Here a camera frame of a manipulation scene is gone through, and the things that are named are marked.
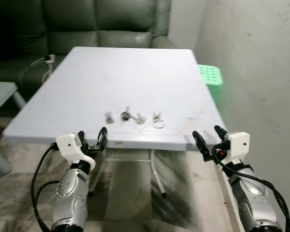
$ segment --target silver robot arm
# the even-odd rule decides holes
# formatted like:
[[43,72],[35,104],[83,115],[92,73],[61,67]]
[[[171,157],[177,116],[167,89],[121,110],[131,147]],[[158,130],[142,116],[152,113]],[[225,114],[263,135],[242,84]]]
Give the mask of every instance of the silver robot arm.
[[[238,172],[257,177],[251,168]],[[232,175],[229,179],[233,194],[238,203],[238,211],[244,229],[249,232],[280,232],[276,213],[268,201],[268,188],[254,180]]]
[[277,223],[276,214],[268,201],[269,189],[262,183],[235,175],[230,169],[257,177],[250,165],[242,161],[249,152],[249,134],[245,132],[227,133],[219,126],[215,130],[223,143],[214,146],[211,155],[203,137],[196,131],[192,133],[204,161],[213,160],[216,164],[226,166],[223,172],[229,178],[229,184],[238,203],[240,220],[246,232],[282,232]]
[[95,167],[98,151],[106,146],[107,130],[103,127],[95,146],[89,147],[84,133],[59,136],[56,143],[70,168],[63,175],[53,207],[53,232],[82,232],[87,218],[89,172]]

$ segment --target sofa cushion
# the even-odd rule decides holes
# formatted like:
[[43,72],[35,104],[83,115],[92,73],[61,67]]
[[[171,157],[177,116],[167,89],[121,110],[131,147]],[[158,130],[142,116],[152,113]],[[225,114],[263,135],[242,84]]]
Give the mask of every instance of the sofa cushion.
[[169,32],[171,1],[157,0],[155,10],[155,25],[151,32],[153,37],[167,36]]
[[0,0],[0,13],[9,16],[23,55],[48,53],[41,0]]
[[151,43],[150,32],[132,31],[99,31],[100,47],[132,47],[149,48]]
[[[42,77],[48,71],[48,66],[40,63],[31,67],[31,63],[41,56],[22,56],[16,59],[0,61],[0,81],[14,82],[20,93],[27,99],[42,85]],[[53,70],[62,62],[64,56],[56,56]]]
[[55,55],[67,55],[73,47],[98,46],[97,31],[50,32],[49,51]]
[[93,0],[43,0],[49,31],[92,31],[96,28]]
[[16,34],[10,17],[0,12],[0,59],[19,56]]
[[150,48],[177,49],[176,46],[166,36],[159,36],[151,41]]
[[154,26],[156,0],[95,0],[99,29],[148,31]]

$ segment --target key ring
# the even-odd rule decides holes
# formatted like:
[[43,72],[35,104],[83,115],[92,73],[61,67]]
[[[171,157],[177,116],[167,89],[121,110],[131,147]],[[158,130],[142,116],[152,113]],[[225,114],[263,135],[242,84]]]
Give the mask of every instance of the key ring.
[[165,127],[165,121],[160,119],[161,113],[156,115],[156,113],[154,113],[154,117],[153,117],[153,126],[156,129],[162,129]]

